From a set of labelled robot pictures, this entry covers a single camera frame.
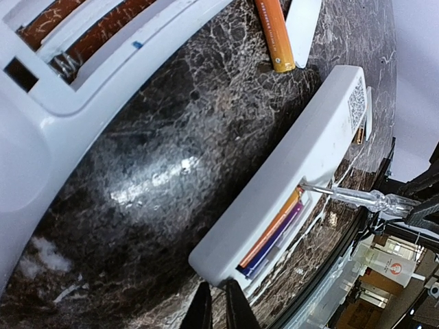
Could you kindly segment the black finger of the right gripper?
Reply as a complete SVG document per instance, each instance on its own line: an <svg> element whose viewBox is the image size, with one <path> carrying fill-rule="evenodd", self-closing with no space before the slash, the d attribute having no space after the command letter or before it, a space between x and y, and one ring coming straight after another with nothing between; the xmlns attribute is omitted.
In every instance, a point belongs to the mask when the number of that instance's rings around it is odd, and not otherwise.
<svg viewBox="0 0 439 329"><path fill-rule="evenodd" d="M404 222L410 226L438 226L438 198L415 206Z"/></svg>

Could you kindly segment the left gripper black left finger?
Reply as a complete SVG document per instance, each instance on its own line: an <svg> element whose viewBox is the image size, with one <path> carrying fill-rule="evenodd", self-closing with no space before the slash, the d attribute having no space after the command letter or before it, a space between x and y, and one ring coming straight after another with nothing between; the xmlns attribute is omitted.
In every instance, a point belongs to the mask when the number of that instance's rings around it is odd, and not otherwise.
<svg viewBox="0 0 439 329"><path fill-rule="evenodd" d="M200 283L180 329L211 329L212 297L208 282Z"/></svg>

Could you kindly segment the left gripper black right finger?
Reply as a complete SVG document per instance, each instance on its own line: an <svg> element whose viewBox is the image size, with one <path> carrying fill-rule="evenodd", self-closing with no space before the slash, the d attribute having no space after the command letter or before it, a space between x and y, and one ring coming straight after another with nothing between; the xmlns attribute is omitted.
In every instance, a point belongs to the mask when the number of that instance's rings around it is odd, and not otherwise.
<svg viewBox="0 0 439 329"><path fill-rule="evenodd" d="M233 329L261 328L239 283L233 279L226 281L226 324Z"/></svg>

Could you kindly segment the clear handled screwdriver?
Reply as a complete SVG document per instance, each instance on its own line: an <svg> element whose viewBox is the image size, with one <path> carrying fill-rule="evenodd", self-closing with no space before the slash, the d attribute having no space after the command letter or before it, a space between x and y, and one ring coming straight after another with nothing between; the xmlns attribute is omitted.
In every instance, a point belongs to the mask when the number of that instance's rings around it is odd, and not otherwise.
<svg viewBox="0 0 439 329"><path fill-rule="evenodd" d="M363 206L370 212L383 212L387 215L406 218L420 204L419 201L401 197L395 194L384 195L382 192L358 191L349 188L325 188L306 183L300 184L306 191L329 195L331 199L354 206Z"/></svg>

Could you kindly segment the white battery cover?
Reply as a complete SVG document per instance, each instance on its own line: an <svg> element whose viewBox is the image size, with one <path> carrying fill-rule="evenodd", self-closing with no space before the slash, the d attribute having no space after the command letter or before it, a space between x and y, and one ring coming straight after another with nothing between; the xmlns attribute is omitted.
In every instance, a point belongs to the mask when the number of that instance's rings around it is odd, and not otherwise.
<svg viewBox="0 0 439 329"><path fill-rule="evenodd" d="M285 20L294 63L299 69L307 65L316 31L322 0L292 0Z"/></svg>
<svg viewBox="0 0 439 329"><path fill-rule="evenodd" d="M373 113L372 113L372 88L370 86L366 89L367 92L367 108L365 116L365 141L369 141L372 134Z"/></svg>

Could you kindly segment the white remote with QR label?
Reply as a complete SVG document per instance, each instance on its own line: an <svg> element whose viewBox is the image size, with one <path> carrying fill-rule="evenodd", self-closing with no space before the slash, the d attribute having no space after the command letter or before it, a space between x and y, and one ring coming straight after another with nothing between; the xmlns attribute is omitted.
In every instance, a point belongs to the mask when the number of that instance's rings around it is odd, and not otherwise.
<svg viewBox="0 0 439 329"><path fill-rule="evenodd" d="M261 168L189 255L189 264L211 285L229 279L252 294L282 258L318 203L302 189L303 208L277 253L249 279L238 264L301 183L326 187L358 130L367 108L364 70L337 65Z"/></svg>

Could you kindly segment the orange battery of QR remote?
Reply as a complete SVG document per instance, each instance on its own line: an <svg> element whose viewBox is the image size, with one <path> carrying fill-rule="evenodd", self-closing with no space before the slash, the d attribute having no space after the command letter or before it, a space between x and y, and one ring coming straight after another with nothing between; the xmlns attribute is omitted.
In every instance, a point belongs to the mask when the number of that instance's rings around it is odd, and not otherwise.
<svg viewBox="0 0 439 329"><path fill-rule="evenodd" d="M285 218L292 211L294 206L300 201L300 196L302 194L302 189L300 187L296 187L294 192L289 196L287 201L284 203L282 208L273 218L269 226L265 229L263 234L259 237L257 242L252 246L250 251L246 254L246 256L241 260L238 265L238 268L245 269L251 263L251 261L256 258L257 254L264 247L264 245L268 242L269 238L278 230L281 224L284 222Z"/></svg>

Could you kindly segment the orange AA battery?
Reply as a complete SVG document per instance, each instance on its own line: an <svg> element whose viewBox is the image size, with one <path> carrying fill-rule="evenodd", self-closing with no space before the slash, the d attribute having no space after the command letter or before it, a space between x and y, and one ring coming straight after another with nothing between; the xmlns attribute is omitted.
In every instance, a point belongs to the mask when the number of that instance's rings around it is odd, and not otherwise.
<svg viewBox="0 0 439 329"><path fill-rule="evenodd" d="M296 65L280 1L256 0L254 3L261 20L274 70L277 73L294 70Z"/></svg>

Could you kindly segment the white remote with battery compartment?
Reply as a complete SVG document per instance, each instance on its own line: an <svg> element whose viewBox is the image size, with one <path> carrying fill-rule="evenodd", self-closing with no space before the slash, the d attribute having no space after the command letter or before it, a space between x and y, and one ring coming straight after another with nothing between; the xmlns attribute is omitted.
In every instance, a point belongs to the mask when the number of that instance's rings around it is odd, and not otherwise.
<svg viewBox="0 0 439 329"><path fill-rule="evenodd" d="M1 286L141 85L226 1L1 2Z"/></svg>

